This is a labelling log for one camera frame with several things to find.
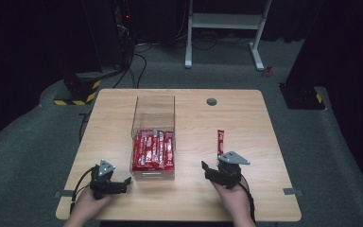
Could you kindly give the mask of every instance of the wooden table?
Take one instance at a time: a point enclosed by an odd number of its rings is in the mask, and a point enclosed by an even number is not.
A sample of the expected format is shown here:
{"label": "wooden table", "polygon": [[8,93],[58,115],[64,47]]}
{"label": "wooden table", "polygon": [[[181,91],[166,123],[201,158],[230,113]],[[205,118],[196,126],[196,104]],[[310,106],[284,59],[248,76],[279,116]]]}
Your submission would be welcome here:
{"label": "wooden table", "polygon": [[[258,221],[297,221],[301,211],[291,188],[267,107],[256,90],[103,89],[84,133],[65,190],[74,190],[81,175],[105,159],[116,167],[112,181],[131,176],[130,136],[138,96],[175,96],[175,181],[136,182],[117,195],[97,219],[230,220],[219,195],[204,178],[201,161],[216,169],[217,130],[224,130],[224,150],[251,161],[241,166],[255,199]],[[208,98],[217,104],[210,106]],[[80,186],[90,181],[89,175]],[[69,216],[69,197],[61,197],[57,217]]]}

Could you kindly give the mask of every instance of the yellow and black tape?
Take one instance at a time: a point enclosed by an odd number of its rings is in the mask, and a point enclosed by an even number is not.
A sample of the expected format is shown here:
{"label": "yellow and black tape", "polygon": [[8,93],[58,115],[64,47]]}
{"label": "yellow and black tape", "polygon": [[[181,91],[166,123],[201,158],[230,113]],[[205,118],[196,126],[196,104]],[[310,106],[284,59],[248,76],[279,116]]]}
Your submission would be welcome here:
{"label": "yellow and black tape", "polygon": [[66,106],[66,105],[78,105],[78,106],[82,106],[82,105],[88,105],[90,104],[95,96],[96,96],[96,92],[98,90],[99,84],[101,83],[101,80],[96,81],[91,90],[88,92],[84,92],[84,96],[86,96],[85,98],[81,99],[81,98],[55,98],[54,99],[54,103],[60,106]]}
{"label": "yellow and black tape", "polygon": [[320,96],[320,94],[317,94],[317,100],[318,100],[318,103],[322,103],[322,97]]}

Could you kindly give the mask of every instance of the black curtain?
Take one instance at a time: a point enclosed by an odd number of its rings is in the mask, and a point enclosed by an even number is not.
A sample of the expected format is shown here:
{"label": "black curtain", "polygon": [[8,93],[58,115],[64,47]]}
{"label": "black curtain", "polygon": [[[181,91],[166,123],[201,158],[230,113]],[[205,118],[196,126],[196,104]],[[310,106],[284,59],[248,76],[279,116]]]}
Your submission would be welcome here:
{"label": "black curtain", "polygon": [[323,0],[273,0],[262,40],[286,42],[305,39],[313,25]]}
{"label": "black curtain", "polygon": [[62,79],[43,32],[41,1],[0,1],[0,131]]}
{"label": "black curtain", "polygon": [[363,1],[324,1],[286,86],[327,89],[363,173]]}

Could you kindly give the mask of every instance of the hazard tape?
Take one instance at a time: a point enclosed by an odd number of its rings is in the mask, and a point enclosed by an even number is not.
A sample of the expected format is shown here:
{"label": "hazard tape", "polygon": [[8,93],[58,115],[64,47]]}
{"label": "hazard tape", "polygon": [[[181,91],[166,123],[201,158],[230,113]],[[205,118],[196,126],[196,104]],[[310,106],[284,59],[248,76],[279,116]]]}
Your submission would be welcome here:
{"label": "hazard tape", "polygon": [[59,106],[67,106],[67,105],[77,105],[77,106],[82,106],[82,105],[88,105],[90,104],[95,96],[96,96],[96,91],[98,90],[99,84],[101,83],[101,80],[98,80],[97,82],[95,82],[93,84],[93,87],[90,91],[90,94],[86,94],[87,98],[85,100],[80,100],[80,99],[54,99],[54,103],[56,105]]}
{"label": "hazard tape", "polygon": [[320,94],[317,94],[317,100],[319,103],[322,103],[322,97],[320,96]]}

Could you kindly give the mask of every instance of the round hole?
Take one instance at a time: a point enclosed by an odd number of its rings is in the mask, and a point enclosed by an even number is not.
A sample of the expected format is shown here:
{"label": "round hole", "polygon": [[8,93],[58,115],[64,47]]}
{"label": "round hole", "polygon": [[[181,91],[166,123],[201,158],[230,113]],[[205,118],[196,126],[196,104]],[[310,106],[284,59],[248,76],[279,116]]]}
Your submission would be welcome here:
{"label": "round hole", "polygon": [[216,101],[216,99],[210,97],[207,99],[207,104],[210,106],[215,106],[217,104],[217,101]]}

